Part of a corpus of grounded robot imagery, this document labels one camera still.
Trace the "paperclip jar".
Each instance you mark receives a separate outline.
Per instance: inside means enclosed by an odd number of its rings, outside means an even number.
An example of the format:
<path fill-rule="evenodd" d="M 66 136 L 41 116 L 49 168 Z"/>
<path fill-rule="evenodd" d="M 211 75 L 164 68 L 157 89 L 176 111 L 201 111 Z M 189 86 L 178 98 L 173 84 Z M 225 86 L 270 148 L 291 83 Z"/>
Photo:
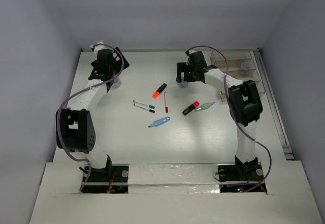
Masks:
<path fill-rule="evenodd" d="M 178 86 L 180 88 L 187 88 L 188 87 L 188 83 L 187 82 L 181 82 L 181 83 L 178 83 Z"/>
<path fill-rule="evenodd" d="M 251 64 L 249 61 L 243 61 L 240 64 L 240 74 L 243 77 L 249 76 L 251 71 Z"/>
<path fill-rule="evenodd" d="M 111 89 L 118 89 L 121 86 L 122 82 L 120 79 L 114 80 L 114 82 L 111 85 Z"/>

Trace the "pink black highlighter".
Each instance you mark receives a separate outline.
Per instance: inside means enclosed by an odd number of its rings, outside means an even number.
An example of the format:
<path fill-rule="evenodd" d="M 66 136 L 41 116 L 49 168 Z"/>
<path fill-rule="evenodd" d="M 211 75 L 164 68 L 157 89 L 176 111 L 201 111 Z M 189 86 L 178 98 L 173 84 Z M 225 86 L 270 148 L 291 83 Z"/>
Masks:
<path fill-rule="evenodd" d="M 184 116 L 187 115 L 187 114 L 189 114 L 191 111 L 193 111 L 194 109 L 196 109 L 199 105 L 200 105 L 200 103 L 198 101 L 193 102 L 185 110 L 182 111 L 182 114 Z"/>

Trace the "orange black highlighter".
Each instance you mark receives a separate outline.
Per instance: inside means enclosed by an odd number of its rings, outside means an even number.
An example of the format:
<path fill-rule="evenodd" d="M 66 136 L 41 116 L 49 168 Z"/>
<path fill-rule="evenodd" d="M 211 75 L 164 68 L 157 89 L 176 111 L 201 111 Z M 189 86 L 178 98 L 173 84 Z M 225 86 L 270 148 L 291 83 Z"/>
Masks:
<path fill-rule="evenodd" d="M 152 95 L 154 99 L 158 98 L 160 94 L 164 91 L 164 89 L 167 87 L 167 84 L 163 83 Z"/>

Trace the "red capped white marker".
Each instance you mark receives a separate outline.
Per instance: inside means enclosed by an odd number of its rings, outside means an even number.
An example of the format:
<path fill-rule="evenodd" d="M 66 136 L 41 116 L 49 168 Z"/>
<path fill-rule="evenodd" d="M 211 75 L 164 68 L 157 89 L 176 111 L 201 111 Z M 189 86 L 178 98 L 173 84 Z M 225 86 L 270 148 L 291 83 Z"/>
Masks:
<path fill-rule="evenodd" d="M 167 93 L 164 92 L 164 104 L 165 104 L 165 113 L 169 112 L 168 102 L 167 102 Z"/>

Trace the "blue capped white marker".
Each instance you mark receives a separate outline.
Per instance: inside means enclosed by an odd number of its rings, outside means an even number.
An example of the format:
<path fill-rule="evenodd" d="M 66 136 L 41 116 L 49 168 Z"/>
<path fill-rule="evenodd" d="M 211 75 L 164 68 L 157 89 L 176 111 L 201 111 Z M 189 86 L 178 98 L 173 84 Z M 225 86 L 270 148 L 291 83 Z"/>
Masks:
<path fill-rule="evenodd" d="M 133 103 L 134 103 L 134 104 L 137 104 L 137 105 L 144 106 L 144 107 L 148 107 L 148 108 L 150 108 L 150 109 L 155 109 L 155 106 L 150 105 L 150 104 L 144 104 L 144 103 L 141 103 L 141 102 L 138 102 L 138 101 L 135 101 L 135 100 L 133 100 Z"/>

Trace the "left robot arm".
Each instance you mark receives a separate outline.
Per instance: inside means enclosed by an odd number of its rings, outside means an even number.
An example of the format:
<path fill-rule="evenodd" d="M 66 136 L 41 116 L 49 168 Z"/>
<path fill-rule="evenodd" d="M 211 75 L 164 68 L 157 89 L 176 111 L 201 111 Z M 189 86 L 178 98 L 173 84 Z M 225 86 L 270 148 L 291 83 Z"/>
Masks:
<path fill-rule="evenodd" d="M 91 49 L 96 60 L 91 63 L 86 87 L 72 96 L 75 100 L 68 107 L 61 105 L 56 112 L 57 146 L 75 161 L 77 158 L 72 154 L 83 153 L 82 161 L 87 163 L 84 173 L 106 181 L 112 176 L 112 162 L 95 143 L 91 111 L 119 80 L 129 63 L 118 47 L 97 43 Z"/>

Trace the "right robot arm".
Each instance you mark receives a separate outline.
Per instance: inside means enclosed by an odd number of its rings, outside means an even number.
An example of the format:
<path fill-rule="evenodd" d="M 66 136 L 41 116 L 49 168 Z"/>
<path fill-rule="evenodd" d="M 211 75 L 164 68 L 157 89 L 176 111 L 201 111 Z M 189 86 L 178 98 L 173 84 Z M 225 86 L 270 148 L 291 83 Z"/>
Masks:
<path fill-rule="evenodd" d="M 258 166 L 255 148 L 255 130 L 263 106 L 252 80 L 242 81 L 233 78 L 214 65 L 207 65 L 201 51 L 186 51 L 187 62 L 177 63 L 176 81 L 203 82 L 225 95 L 231 117 L 237 126 L 237 152 L 234 174 L 246 179 Z"/>

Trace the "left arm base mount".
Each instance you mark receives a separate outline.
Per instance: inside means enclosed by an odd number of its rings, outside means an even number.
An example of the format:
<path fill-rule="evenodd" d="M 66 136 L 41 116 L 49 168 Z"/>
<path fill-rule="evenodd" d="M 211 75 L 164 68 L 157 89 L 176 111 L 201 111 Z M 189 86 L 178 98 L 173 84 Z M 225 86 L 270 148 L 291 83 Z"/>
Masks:
<path fill-rule="evenodd" d="M 129 165 L 113 165 L 111 173 L 105 169 L 91 169 L 91 174 L 81 189 L 84 194 L 127 194 Z"/>

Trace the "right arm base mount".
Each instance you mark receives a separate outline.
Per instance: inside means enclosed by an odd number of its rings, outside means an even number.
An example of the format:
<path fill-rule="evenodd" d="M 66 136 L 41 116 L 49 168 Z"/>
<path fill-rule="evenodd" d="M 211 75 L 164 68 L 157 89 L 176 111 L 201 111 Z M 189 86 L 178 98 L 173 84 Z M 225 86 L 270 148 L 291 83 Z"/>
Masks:
<path fill-rule="evenodd" d="M 264 173 L 262 166 L 248 173 L 241 174 L 235 165 L 219 165 L 214 178 L 219 182 L 221 193 L 266 193 L 266 184 L 262 182 Z"/>

